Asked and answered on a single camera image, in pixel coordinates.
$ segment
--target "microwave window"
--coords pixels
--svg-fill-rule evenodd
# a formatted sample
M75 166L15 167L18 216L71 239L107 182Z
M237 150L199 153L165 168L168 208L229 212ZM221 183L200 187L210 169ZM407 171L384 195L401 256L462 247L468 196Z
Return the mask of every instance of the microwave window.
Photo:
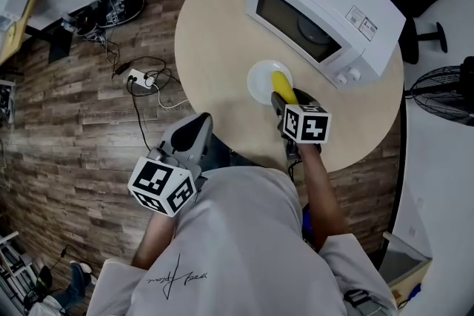
M285 0L258 0L257 15L287 35L317 62L341 49L331 36Z

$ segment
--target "microwave label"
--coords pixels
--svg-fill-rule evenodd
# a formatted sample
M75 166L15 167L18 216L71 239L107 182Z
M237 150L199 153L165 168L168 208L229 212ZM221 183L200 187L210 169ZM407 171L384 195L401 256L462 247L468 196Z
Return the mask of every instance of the microwave label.
M377 32L377 27L374 23L369 20L365 14L358 9L355 5L350 9L349 13L346 15L346 19L351 23L360 33L362 33L365 38L369 41L372 41L375 32Z

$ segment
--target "fan grille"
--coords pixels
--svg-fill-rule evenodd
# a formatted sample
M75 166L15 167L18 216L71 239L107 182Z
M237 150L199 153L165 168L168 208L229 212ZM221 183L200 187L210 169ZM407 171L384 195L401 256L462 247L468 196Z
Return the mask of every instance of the fan grille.
M474 105L456 89L460 74L459 66L430 71L416 81L411 88L412 95L409 96L413 97L417 105L433 115L474 127ZM416 94L416 90L428 90L428 87L432 87L433 90L413 95Z

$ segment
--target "wooden floor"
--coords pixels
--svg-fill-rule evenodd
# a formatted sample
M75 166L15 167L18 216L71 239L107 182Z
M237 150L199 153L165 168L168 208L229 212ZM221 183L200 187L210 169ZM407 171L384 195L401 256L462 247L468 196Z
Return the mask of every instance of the wooden floor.
M177 75L174 31L184 0L147 0L138 20L117 27L111 40L121 62L139 56L163 58ZM22 246L52 266L69 244L68 256L53 271L54 287L69 280L70 259L86 257L99 274L107 258L129 260L150 213L129 195L127 182L147 149L138 128L127 74L111 80L104 49L80 39L70 57L47 63L49 46L35 42L13 60L16 77L14 128L1 131L7 186L0 194L10 228ZM151 59L133 63L137 70L161 68ZM168 104L184 100L177 83L163 91ZM170 123L193 112L189 104L174 110L157 107L156 95L137 98L148 144L155 144ZM364 160L331 174L331 181L367 252L377 250L387 228L395 195L400 152L400 121ZM76 307L80 315L88 304Z

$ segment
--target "microwave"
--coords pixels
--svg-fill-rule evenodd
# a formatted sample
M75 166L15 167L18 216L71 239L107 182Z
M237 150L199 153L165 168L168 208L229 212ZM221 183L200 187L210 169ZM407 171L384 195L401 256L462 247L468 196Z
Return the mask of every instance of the microwave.
M390 0L247 0L246 12L348 89L382 77L405 23Z

